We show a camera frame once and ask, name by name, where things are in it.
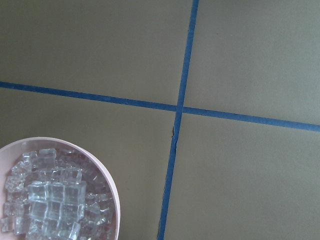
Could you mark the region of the pink bowl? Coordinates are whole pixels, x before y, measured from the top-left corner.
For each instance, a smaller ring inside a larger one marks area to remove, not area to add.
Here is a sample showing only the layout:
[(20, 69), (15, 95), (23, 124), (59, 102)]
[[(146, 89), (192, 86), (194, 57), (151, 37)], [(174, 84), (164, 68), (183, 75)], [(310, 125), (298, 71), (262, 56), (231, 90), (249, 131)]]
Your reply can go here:
[(101, 171), (105, 180), (107, 181), (110, 191), (113, 196), (113, 201), (115, 205), (115, 213), (113, 214), (113, 219), (111, 222), (111, 227), (113, 233), (111, 238), (117, 240), (119, 238), (120, 222), (121, 222), (121, 208), (120, 199), (116, 184), (106, 167), (102, 162), (95, 157), (93, 154), (87, 150), (62, 139), (52, 138), (52, 137), (30, 137), (25, 139), (20, 139), (5, 145), (0, 148), (0, 217), (4, 217), (4, 203), (7, 200), (7, 191), (5, 189), (5, 182), (7, 175), (13, 165), (16, 163), (18, 158), (25, 152), (30, 152), (38, 149), (49, 149), (49, 148), (64, 148), (72, 149), (85, 155), (89, 160), (91, 160), (96, 167)]

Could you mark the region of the ice cubes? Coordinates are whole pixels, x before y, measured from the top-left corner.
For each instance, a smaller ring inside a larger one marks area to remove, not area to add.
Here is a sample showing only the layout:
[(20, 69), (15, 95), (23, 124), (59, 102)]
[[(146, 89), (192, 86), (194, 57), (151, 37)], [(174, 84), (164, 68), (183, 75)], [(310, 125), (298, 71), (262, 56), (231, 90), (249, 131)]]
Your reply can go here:
[(98, 167), (73, 149), (22, 153), (7, 174), (0, 230), (26, 240), (111, 240), (115, 204)]

